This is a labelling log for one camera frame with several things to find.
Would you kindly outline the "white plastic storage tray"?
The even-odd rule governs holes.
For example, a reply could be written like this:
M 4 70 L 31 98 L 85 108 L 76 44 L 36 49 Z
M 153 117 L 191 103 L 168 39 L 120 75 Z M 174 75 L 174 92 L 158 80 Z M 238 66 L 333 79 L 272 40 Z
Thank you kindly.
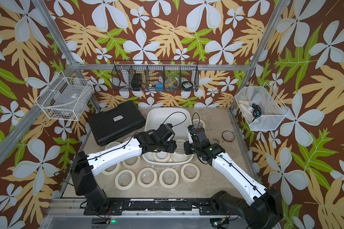
M 156 130 L 161 124 L 173 125 L 173 131 L 175 132 L 175 141 L 178 139 L 183 139 L 185 142 L 188 141 L 187 128 L 192 124 L 192 120 L 190 113 L 186 109 L 176 107 L 161 107 L 150 110 L 146 118 L 145 131 L 151 129 Z M 147 163 L 167 167 L 182 166 L 186 163 L 189 163 L 193 159 L 194 155 L 191 154 L 188 156 L 188 160 L 184 162 L 173 162 L 170 159 L 166 163 L 161 163 L 154 161 L 153 152 L 148 152 L 142 155 L 143 159 Z

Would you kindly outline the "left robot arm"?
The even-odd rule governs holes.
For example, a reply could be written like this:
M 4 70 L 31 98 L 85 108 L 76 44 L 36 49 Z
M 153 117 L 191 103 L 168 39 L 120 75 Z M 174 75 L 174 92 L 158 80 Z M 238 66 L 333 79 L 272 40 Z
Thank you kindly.
M 148 152 L 173 153 L 177 148 L 174 136 L 172 124 L 161 124 L 157 130 L 135 133 L 129 141 L 113 148 L 88 155 L 83 151 L 77 153 L 70 167 L 76 195 L 84 196 L 94 212 L 105 214 L 110 203 L 95 176 L 119 162 Z

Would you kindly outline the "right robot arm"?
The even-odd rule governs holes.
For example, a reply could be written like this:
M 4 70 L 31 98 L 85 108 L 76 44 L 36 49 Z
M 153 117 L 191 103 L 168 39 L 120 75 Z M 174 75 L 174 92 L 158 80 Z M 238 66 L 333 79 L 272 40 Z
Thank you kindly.
M 219 144 L 210 143 L 203 128 L 190 125 L 187 132 L 185 151 L 218 170 L 242 195 L 237 198 L 225 191 L 216 193 L 211 198 L 215 211 L 242 217 L 251 229 L 272 229 L 283 219 L 282 196 L 276 189 L 265 187 L 247 174 Z

